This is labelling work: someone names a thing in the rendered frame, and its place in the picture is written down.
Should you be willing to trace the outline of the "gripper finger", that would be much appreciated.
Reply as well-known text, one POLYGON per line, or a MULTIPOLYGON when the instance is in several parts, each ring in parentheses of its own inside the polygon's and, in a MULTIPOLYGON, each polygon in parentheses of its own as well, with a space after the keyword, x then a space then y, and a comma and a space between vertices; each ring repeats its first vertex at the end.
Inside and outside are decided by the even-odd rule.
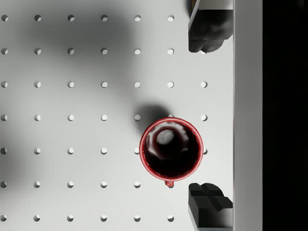
POLYGON ((233 35, 233 0, 189 0, 188 48, 210 53, 233 35))
POLYGON ((233 231, 233 203, 218 186, 191 183, 188 205, 195 231, 233 231))

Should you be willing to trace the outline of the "red mug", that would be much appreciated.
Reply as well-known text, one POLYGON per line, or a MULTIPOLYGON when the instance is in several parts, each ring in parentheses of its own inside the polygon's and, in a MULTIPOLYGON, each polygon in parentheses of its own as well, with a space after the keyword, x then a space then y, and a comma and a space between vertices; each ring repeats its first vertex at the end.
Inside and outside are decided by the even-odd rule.
POLYGON ((140 140, 139 154, 145 169, 171 188, 174 182, 197 170, 204 146, 199 132, 191 123, 165 117, 146 128, 140 140))

